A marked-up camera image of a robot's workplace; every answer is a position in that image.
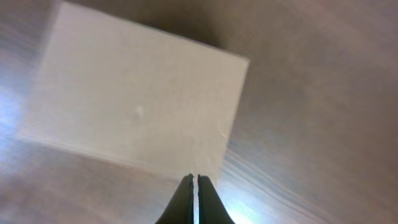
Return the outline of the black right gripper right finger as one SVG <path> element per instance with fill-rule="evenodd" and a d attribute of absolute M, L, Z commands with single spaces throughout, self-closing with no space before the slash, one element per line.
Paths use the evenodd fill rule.
<path fill-rule="evenodd" d="M 198 176 L 199 224 L 234 224 L 210 178 Z"/>

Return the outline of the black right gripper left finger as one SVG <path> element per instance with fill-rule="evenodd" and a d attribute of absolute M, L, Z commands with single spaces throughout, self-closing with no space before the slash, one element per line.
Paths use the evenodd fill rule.
<path fill-rule="evenodd" d="M 193 188 L 193 175 L 188 174 L 180 181 L 155 224 L 194 224 Z"/>

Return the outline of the brown cardboard box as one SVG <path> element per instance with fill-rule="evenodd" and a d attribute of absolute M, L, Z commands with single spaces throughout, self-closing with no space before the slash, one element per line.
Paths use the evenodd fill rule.
<path fill-rule="evenodd" d="M 173 179 L 217 181 L 249 61 L 64 2 L 18 135 Z"/>

